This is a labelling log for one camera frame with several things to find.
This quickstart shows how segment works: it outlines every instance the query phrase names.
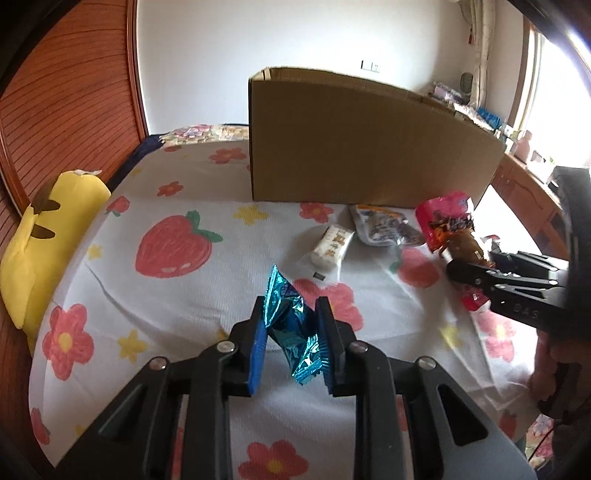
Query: yellow flower print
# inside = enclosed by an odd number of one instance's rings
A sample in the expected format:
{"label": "yellow flower print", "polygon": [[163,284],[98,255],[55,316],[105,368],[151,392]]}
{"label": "yellow flower print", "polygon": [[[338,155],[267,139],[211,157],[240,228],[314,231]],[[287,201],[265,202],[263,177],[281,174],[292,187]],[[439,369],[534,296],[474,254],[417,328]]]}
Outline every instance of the yellow flower print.
{"label": "yellow flower print", "polygon": [[450,349],[459,348],[462,346],[462,340],[458,338],[459,330],[455,325],[445,325],[439,329],[439,333]]}
{"label": "yellow flower print", "polygon": [[234,214],[234,218],[239,218],[244,222],[244,225],[254,225],[259,220],[267,220],[269,214],[259,210],[257,205],[250,205],[248,207],[239,207]]}
{"label": "yellow flower print", "polygon": [[80,438],[82,437],[82,434],[86,431],[86,427],[82,425],[76,425],[74,427],[74,430],[76,431],[76,437]]}
{"label": "yellow flower print", "polygon": [[216,339],[218,342],[221,342],[223,340],[227,340],[228,337],[229,337],[229,335],[226,333],[226,331],[222,327],[217,329]]}
{"label": "yellow flower print", "polygon": [[103,248],[100,245],[92,244],[86,251],[88,253],[88,260],[94,260],[95,258],[103,258]]}
{"label": "yellow flower print", "polygon": [[119,358],[129,358],[129,361],[134,365],[137,362],[138,353],[143,353],[148,348],[146,342],[138,339],[138,331],[136,329],[131,330],[127,338],[121,337],[117,340],[117,343],[121,347]]}

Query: red snack package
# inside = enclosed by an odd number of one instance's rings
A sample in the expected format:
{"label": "red snack package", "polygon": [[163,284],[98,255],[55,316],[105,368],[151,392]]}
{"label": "red snack package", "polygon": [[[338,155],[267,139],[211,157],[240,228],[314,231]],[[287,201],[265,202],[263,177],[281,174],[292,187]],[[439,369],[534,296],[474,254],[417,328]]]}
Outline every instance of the red snack package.
{"label": "red snack package", "polygon": [[460,285],[459,289],[462,295],[462,305],[469,312],[477,311],[488,301],[488,297],[482,293],[480,288],[470,285]]}
{"label": "red snack package", "polygon": [[474,230],[472,199],[463,192],[427,200],[417,207],[415,215],[431,252],[445,245],[448,237],[461,229]]}

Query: metal screw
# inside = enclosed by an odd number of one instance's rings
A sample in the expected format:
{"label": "metal screw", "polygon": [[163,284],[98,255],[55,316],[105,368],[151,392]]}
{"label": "metal screw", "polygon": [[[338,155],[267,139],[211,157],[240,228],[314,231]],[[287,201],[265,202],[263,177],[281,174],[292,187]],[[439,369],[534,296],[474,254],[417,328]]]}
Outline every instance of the metal screw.
{"label": "metal screw", "polygon": [[220,353],[230,353],[233,352],[236,348],[230,340],[224,340],[223,342],[219,342],[217,345],[217,351]]}
{"label": "metal screw", "polygon": [[149,365],[152,370],[164,370],[168,365],[168,361],[163,356],[155,356],[150,360]]}
{"label": "metal screw", "polygon": [[368,344],[365,342],[361,342],[359,340],[355,340],[349,344],[349,350],[351,352],[356,353],[358,355],[365,353],[368,351]]}
{"label": "metal screw", "polygon": [[437,366],[437,362],[430,356],[422,356],[417,363],[423,370],[433,370]]}

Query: snack package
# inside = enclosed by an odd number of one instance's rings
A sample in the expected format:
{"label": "snack package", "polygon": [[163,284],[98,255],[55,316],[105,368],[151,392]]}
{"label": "snack package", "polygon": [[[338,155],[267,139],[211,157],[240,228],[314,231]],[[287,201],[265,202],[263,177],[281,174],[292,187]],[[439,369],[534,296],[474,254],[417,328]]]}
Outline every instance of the snack package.
{"label": "snack package", "polygon": [[391,245],[416,247],[425,243],[424,235],[413,228],[403,213],[388,207],[350,205],[355,228],[364,244],[372,247]]}
{"label": "snack package", "polygon": [[338,283],[340,268],[353,239],[354,231],[340,225],[330,225],[312,252],[300,264],[319,282]]}
{"label": "snack package", "polygon": [[458,230],[474,230],[472,199],[463,192],[427,200],[417,207],[415,215],[431,252],[446,244]]}
{"label": "snack package", "polygon": [[314,312],[277,265],[269,276],[263,319],[267,334],[283,350],[297,382],[303,385],[320,373],[323,360]]}
{"label": "snack package", "polygon": [[[472,199],[463,192],[454,192],[445,197],[428,200],[415,211],[418,224],[427,238],[431,252],[447,251],[448,260],[461,260],[484,266],[492,266],[488,252],[474,232]],[[474,312],[487,301],[480,288],[458,284],[462,304]]]}

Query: red flower print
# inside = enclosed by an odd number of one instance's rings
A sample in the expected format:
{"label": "red flower print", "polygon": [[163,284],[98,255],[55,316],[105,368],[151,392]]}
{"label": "red flower print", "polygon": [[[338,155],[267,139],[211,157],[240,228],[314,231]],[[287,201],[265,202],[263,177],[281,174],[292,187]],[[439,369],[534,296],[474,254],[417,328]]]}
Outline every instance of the red flower print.
{"label": "red flower print", "polygon": [[548,436],[542,442],[542,445],[540,445],[540,447],[538,448],[538,451],[535,453],[536,457],[546,459],[546,458],[551,458],[554,456],[554,451],[552,450],[552,439],[553,438],[554,438],[554,432],[550,432],[548,434]]}
{"label": "red flower print", "polygon": [[490,310],[479,313],[476,321],[480,330],[489,335],[484,344],[491,358],[511,362],[515,357],[515,348],[511,341],[511,337],[515,335],[513,321]]}
{"label": "red flower print", "polygon": [[250,461],[238,467],[243,480],[290,480],[308,471],[308,461],[287,440],[279,440],[271,448],[251,443],[246,452]]}
{"label": "red flower print", "polygon": [[242,152],[241,148],[220,148],[212,155],[209,155],[209,159],[213,160],[218,165],[228,163],[230,160],[244,160],[246,154]]}
{"label": "red flower print", "polygon": [[512,415],[505,410],[499,420],[499,428],[505,433],[505,435],[512,439],[515,436],[515,429],[517,428],[517,415]]}
{"label": "red flower print", "polygon": [[176,195],[183,188],[184,186],[182,186],[177,180],[169,183],[168,185],[162,185],[160,188],[158,188],[158,193],[156,196],[161,197],[164,195],[165,197],[171,197],[172,195]]}
{"label": "red flower print", "polygon": [[49,445],[49,437],[51,433],[47,430],[47,427],[43,425],[43,422],[41,421],[41,412],[38,408],[31,410],[31,424],[37,441],[42,445]]}
{"label": "red flower print", "polygon": [[126,212],[129,208],[129,200],[123,196],[117,197],[106,208],[106,213],[113,212],[116,217]]}
{"label": "red flower print", "polygon": [[415,288],[428,288],[439,280],[439,272],[431,259],[418,248],[403,248],[398,278]]}
{"label": "red flower print", "polygon": [[398,413],[398,425],[403,432],[408,431],[408,421],[406,417],[406,408],[402,395],[396,395],[396,412]]}
{"label": "red flower print", "polygon": [[329,215],[335,211],[327,207],[324,203],[300,203],[300,216],[302,218],[312,218],[316,223],[328,223]]}
{"label": "red flower print", "polygon": [[177,436],[174,439],[173,471],[171,475],[172,480],[178,480],[179,478],[181,478],[181,462],[183,460],[183,439],[184,428],[179,427],[177,429]]}
{"label": "red flower print", "polygon": [[344,283],[331,285],[326,288],[318,288],[314,282],[306,278],[301,278],[294,282],[295,289],[304,297],[304,301],[308,306],[314,308],[316,299],[318,297],[328,297],[330,307],[337,320],[347,322],[353,327],[353,330],[361,330],[363,328],[363,317],[353,302],[353,290]]}
{"label": "red flower print", "polygon": [[51,330],[43,339],[43,354],[59,380],[67,380],[74,363],[88,363],[95,352],[92,337],[84,331],[86,307],[76,303],[70,310],[56,307],[49,317]]}

